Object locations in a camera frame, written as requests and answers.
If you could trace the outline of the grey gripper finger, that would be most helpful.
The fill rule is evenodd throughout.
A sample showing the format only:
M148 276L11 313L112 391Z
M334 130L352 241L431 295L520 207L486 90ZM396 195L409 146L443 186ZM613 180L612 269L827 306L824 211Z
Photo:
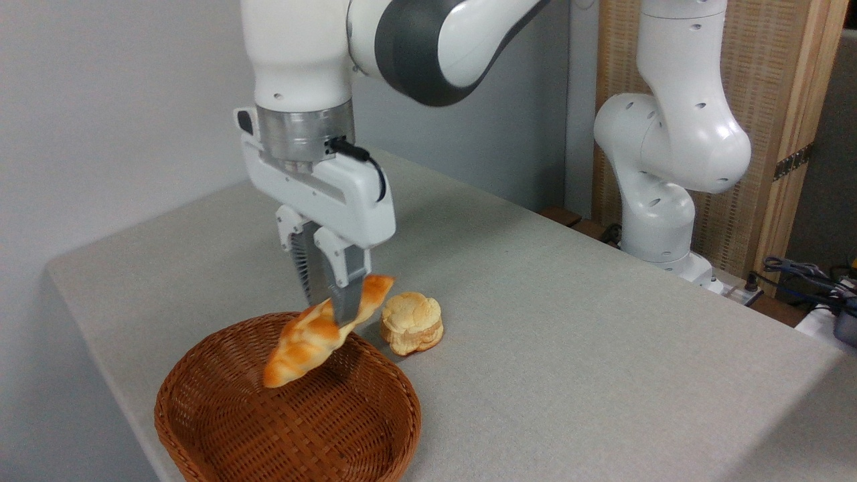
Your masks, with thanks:
M313 237L319 229L318 223L288 206L281 206L276 217L281 246L290 253L308 304L321 304L329 298L329 288L325 278L323 253L315 245Z
M346 326L358 317L362 287L370 272L368 251L328 228L319 228L313 240L321 253L335 323L339 327Z

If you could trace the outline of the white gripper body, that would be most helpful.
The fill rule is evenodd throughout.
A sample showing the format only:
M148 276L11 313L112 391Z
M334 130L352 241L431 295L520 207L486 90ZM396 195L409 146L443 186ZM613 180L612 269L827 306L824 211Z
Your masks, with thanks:
M277 165L261 143L257 109L236 109L234 118L249 178L261 192L362 249L394 235L392 192L382 189L382 171L343 153Z

